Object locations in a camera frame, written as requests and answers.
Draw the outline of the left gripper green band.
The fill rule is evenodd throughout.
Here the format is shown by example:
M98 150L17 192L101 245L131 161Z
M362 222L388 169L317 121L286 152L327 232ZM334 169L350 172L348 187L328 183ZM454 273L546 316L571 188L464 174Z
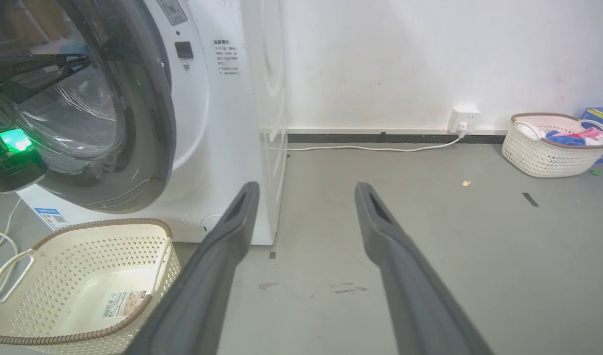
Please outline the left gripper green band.
M36 145L16 122L20 115L13 103L27 101L88 65L86 54L0 56L0 193L36 184L47 172Z

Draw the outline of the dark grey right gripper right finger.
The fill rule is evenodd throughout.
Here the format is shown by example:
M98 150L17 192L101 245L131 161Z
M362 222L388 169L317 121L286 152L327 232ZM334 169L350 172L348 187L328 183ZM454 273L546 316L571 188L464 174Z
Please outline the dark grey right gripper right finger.
M495 355L374 187L355 205L367 256L378 266L399 355Z

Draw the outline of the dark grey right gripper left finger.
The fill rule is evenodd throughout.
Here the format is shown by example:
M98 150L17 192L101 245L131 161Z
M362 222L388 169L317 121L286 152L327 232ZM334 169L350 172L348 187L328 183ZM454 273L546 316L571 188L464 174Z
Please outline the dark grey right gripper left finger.
M259 200L257 182L241 187L125 355L216 355L234 274L251 245Z

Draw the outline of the round glass washing machine door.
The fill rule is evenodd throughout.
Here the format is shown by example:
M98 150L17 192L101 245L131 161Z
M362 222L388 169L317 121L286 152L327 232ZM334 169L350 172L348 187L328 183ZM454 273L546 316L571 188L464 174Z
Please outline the round glass washing machine door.
M157 200L171 175L176 126L168 56L143 0L0 0L0 56L28 54L90 58L84 70L13 103L47 164L31 186L105 213Z

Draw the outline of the white front-load washing machine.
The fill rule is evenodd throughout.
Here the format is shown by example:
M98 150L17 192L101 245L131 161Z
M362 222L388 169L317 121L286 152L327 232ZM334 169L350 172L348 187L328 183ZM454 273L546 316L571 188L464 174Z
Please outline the white front-load washing machine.
M90 211L37 186L19 196L50 229L149 217L199 243L238 190L258 182L253 245L276 238L287 156L283 0L143 0L171 78L176 147L161 196L141 211Z

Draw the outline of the empty cream perforated laundry basket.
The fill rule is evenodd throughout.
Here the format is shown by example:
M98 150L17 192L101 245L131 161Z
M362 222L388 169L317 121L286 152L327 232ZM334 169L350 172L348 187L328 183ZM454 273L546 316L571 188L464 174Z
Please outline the empty cream perforated laundry basket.
M0 344L50 355L116 355L181 271L155 218L69 225L0 268Z

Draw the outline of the cream laundry basket with clothes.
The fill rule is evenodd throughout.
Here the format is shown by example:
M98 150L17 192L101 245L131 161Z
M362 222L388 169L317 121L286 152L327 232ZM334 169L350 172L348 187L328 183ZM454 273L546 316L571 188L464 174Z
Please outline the cream laundry basket with clothes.
M566 130L583 129L581 119L551 112L529 112L511 116L502 154L516 168L535 178L565 178L585 173L603 155L603 146L563 146L546 140L533 140L518 131L517 122Z

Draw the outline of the colourful clothes in basket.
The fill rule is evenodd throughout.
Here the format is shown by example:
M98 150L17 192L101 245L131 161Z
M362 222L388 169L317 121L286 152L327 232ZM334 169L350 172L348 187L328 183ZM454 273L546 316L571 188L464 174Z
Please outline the colourful clothes in basket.
M551 142L547 139L545 139L545 133L548 133L548 131L552 131L552 130L556 130L556 131L560 131L563 133L578 133L580 131L586 130L586 129L574 129L574 130L566 130L564 128L554 128L554 127L538 127L534 124L530 124L530 123L526 123L526 122L517 122L514 124L514 128L516 128L518 131L520 131L523 135L529 137L530 139L533 140L546 140L548 142ZM603 146L603 140L594 140L594 139L585 139L586 141L586 146L592 146L592 147L597 147L597 146Z

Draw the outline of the blue cloth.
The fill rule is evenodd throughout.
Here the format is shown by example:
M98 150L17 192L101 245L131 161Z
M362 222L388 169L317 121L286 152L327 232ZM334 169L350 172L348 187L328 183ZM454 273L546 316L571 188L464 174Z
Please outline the blue cloth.
M579 134L567 134L560 131L552 130L545 133L545 139L567 146L586 146L586 141Z

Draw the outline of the pink cloth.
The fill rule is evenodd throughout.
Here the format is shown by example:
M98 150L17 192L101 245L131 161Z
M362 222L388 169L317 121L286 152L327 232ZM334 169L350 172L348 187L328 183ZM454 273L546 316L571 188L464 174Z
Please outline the pink cloth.
M550 137L570 137L571 139L594 139L603 140L603 131L597 128L589 128L578 133L555 133L550 134Z

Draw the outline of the white wall power socket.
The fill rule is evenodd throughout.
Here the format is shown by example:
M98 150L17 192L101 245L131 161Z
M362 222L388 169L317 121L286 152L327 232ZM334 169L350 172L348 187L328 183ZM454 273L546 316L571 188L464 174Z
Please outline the white wall power socket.
M475 132L476 124L481 121L482 112L472 106L454 107L447 123L449 134L468 135Z

